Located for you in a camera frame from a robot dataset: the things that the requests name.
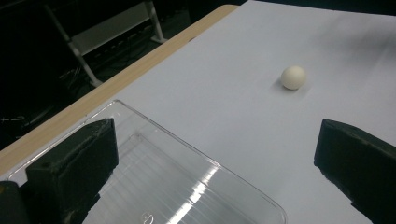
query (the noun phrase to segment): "table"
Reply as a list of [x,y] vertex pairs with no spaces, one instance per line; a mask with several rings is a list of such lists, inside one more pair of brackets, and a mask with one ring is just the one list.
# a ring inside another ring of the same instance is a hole
[[[185,34],[185,43],[195,36]],[[2,174],[120,99],[262,190],[289,223],[371,223],[313,159],[323,119],[396,145],[394,39],[394,17],[248,1],[172,55],[164,48],[179,44],[169,40],[6,148]],[[292,64],[308,74],[297,91],[279,84]]]

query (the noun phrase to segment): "white ball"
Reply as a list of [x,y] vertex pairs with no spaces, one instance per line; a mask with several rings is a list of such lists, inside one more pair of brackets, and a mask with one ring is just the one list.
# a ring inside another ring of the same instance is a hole
[[306,73],[300,66],[291,66],[283,71],[280,77],[282,85],[289,90],[297,90],[304,85],[306,81]]

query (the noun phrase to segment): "white table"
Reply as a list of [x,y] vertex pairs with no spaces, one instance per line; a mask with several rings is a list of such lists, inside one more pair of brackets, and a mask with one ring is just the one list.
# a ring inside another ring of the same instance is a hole
[[[396,145],[395,62],[394,17],[248,1],[98,108],[137,109],[274,199],[289,223],[371,223],[313,160],[323,119]],[[308,80],[287,91],[278,79],[293,64]]]

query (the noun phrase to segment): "wooden table edge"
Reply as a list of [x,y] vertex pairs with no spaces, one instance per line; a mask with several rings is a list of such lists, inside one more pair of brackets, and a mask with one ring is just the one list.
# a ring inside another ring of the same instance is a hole
[[107,101],[114,94],[124,89],[130,83],[144,75],[149,69],[162,62],[204,30],[237,8],[238,6],[234,5],[218,7],[139,61],[119,72],[103,85],[89,92],[51,119],[30,131],[18,141],[1,150],[0,175],[9,172],[16,164],[42,148],[53,138],[74,125],[87,114],[91,113],[97,106]]

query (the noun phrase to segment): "clear plastic tray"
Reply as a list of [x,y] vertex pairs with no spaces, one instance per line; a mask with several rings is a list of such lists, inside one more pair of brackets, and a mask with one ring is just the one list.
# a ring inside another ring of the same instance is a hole
[[[123,102],[112,102],[75,131],[104,118],[115,121],[120,164],[84,223],[287,223],[265,194]],[[25,178],[24,168],[40,155],[8,179]]]

